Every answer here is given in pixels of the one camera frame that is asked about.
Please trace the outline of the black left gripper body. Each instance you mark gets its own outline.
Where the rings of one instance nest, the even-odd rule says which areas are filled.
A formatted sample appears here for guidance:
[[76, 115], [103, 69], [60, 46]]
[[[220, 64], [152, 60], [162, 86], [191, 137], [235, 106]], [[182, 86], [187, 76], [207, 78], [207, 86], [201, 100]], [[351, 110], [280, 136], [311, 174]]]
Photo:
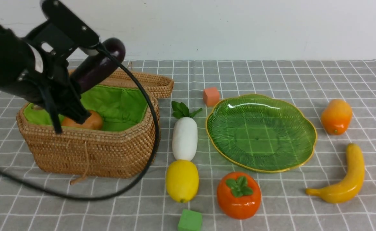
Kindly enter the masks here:
[[67, 58], [77, 48], [50, 19], [21, 39], [21, 97], [40, 106], [80, 103], [80, 87], [71, 80]]

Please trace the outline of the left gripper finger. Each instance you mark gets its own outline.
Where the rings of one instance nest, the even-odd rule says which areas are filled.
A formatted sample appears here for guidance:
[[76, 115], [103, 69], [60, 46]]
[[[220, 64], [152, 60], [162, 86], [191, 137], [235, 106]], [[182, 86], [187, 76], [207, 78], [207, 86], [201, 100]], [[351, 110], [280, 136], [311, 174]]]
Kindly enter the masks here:
[[58, 92], [58, 111], [64, 117], [83, 124], [91, 115], [81, 103], [81, 88], [74, 80], [68, 80]]
[[62, 134], [63, 130], [59, 120], [59, 112], [57, 106], [52, 98], [50, 90], [47, 87], [42, 87], [42, 97], [45, 105], [46, 111], [50, 115], [54, 130], [56, 134]]

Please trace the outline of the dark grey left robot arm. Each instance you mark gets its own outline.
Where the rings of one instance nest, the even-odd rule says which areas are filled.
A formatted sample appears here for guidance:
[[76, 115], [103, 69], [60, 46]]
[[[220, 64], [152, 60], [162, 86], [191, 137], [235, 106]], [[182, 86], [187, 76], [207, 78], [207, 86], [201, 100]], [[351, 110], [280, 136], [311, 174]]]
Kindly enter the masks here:
[[0, 91], [46, 110], [56, 133], [59, 116], [83, 124], [91, 113], [81, 103], [80, 87], [70, 79], [65, 54], [44, 51], [0, 25]]

